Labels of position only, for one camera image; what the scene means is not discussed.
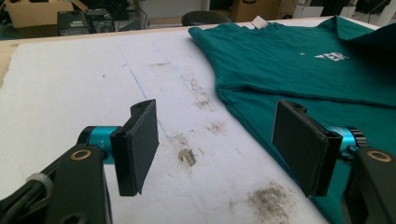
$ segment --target teal shirt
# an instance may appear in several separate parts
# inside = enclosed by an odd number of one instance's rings
[[[220,100],[291,177],[271,143],[279,99],[304,105],[325,127],[357,127],[371,147],[396,154],[396,24],[373,32],[333,17],[317,27],[231,23],[189,32],[214,68]],[[349,171],[338,161],[328,195],[313,199],[334,223],[342,223]]]

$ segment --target dark stain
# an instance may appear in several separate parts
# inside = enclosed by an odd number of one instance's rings
[[[249,194],[247,202],[261,223],[290,223],[288,213],[295,205],[291,190],[272,182]]]

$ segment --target black stool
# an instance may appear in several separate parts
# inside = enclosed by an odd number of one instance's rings
[[[229,23],[231,19],[212,11],[192,11],[181,18],[183,26]]]

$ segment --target smudge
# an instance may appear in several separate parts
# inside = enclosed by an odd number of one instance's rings
[[[215,111],[215,106],[212,104],[210,98],[206,95],[206,92],[201,88],[195,78],[190,79],[190,85],[192,93],[198,100],[197,102],[195,102],[198,108],[205,109],[211,112]]]
[[[184,161],[183,158],[185,158],[190,166],[193,166],[196,163],[195,156],[192,153],[192,149],[187,150],[186,148],[184,148],[183,150],[179,151],[178,158],[181,161]]]
[[[247,203],[262,223],[289,223],[288,213],[295,205],[291,190],[272,182],[269,188],[249,194]]]
[[[231,212],[232,214],[234,214],[234,210],[233,210],[234,207],[235,207],[235,202],[230,201],[230,202],[228,203],[228,210],[230,210],[230,212]]]
[[[205,153],[201,150],[200,147],[198,147],[198,150],[202,153],[202,155],[205,155]]]
[[[213,134],[225,134],[227,130],[225,129],[225,122],[220,122],[216,120],[215,122],[210,123],[209,127],[206,127]]]
[[[178,139],[177,142],[178,142],[178,144],[181,145],[182,147],[186,147],[186,146],[188,145],[187,139],[184,138],[183,136],[180,137],[180,138]]]
[[[240,155],[245,156],[245,155],[239,150],[239,148],[236,148],[236,151],[237,151]]]
[[[150,67],[163,67],[163,66],[168,65],[168,64],[170,64],[170,63],[152,63],[150,65]]]

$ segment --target white tabletop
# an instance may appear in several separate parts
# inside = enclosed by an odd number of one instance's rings
[[[326,222],[229,114],[214,80],[186,29],[19,45],[0,89],[0,198],[86,126],[121,126],[131,105],[156,99],[160,146],[143,194],[118,196],[106,166],[115,223]],[[193,166],[178,158],[183,149]]]

